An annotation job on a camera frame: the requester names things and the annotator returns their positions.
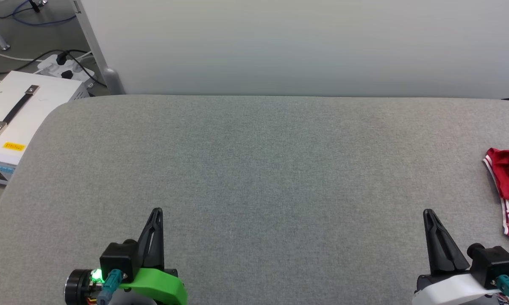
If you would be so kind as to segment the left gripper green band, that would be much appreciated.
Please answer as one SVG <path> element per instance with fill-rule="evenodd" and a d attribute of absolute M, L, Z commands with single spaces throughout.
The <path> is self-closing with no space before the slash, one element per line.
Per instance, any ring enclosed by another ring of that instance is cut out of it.
<path fill-rule="evenodd" d="M 163 211 L 152 210 L 138 239 L 142 267 L 134 281 L 119 286 L 119 305 L 186 305 L 182 280 L 164 269 Z"/>

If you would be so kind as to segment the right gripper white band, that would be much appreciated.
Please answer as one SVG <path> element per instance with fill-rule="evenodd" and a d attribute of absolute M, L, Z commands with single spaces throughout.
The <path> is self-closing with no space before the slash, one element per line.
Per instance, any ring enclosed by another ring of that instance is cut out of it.
<path fill-rule="evenodd" d="M 413 305 L 461 305 L 485 295 L 501 292 L 492 284 L 485 288 L 469 272 L 443 274 L 464 272 L 470 264 L 434 210 L 423 211 L 423 225 L 432 275 L 424 274 L 417 278 L 417 289 L 412 299 Z"/>

